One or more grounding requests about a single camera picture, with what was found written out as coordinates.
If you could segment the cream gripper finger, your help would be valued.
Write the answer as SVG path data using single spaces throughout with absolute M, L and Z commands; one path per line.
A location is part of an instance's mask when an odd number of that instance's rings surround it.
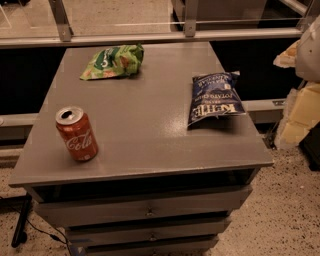
M 308 82 L 300 90 L 291 89 L 276 132 L 276 148 L 297 146 L 319 122 L 320 84 Z
M 280 68 L 294 68 L 296 66 L 297 46 L 299 40 L 291 44 L 285 51 L 277 55 L 273 64 Z

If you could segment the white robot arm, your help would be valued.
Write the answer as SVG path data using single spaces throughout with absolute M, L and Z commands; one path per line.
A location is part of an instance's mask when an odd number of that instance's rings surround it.
M 295 74 L 306 83 L 301 89 L 290 90 L 276 132 L 276 147 L 288 149 L 297 146 L 320 122 L 320 16 L 273 64 L 294 68 Z

